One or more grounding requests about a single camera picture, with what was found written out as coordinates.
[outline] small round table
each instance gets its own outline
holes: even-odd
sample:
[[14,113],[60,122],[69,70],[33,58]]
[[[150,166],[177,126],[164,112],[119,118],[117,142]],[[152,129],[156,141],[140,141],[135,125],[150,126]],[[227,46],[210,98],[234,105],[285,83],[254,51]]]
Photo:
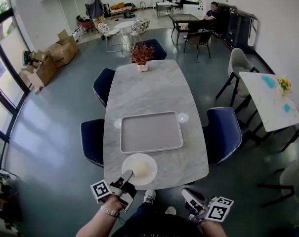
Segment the small round table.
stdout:
[[124,33],[126,34],[126,36],[129,38],[129,42],[130,42],[130,36],[128,35],[128,32],[125,30],[126,27],[129,27],[129,26],[132,26],[133,24],[135,24],[136,21],[134,20],[130,20],[130,21],[125,21],[125,22],[122,22],[120,24],[117,24],[114,28],[115,29],[120,29],[120,34],[122,36],[122,41],[121,43],[123,43],[123,41],[125,42],[124,40]]

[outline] blue stain on table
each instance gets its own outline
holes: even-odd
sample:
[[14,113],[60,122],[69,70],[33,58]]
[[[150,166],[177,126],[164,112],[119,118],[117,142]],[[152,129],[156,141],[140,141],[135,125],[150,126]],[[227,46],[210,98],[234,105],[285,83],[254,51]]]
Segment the blue stain on table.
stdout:
[[291,110],[291,107],[290,107],[290,105],[285,104],[284,107],[283,107],[283,109],[284,109],[284,111],[285,111],[286,113],[288,113],[288,112]]
[[273,89],[276,85],[276,81],[274,79],[271,79],[270,77],[262,76],[261,79],[268,85],[270,89]]

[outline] person's left hand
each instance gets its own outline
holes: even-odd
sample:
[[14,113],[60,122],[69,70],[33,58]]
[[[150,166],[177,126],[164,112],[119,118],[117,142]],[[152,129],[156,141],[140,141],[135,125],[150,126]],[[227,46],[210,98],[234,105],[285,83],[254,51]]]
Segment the person's left hand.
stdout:
[[116,195],[109,195],[104,203],[104,206],[116,212],[120,212],[120,210],[123,209],[123,206],[119,202],[119,198]]

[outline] wristwatch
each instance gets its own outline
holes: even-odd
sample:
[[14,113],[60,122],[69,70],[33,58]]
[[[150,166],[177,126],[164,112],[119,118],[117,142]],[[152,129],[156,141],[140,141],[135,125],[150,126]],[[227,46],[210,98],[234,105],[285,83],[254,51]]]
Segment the wristwatch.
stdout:
[[103,211],[104,213],[109,214],[110,216],[113,216],[113,217],[116,217],[116,218],[118,218],[119,215],[120,215],[119,212],[111,210],[111,209],[109,209],[109,208],[107,208],[103,205],[100,207],[100,210]]

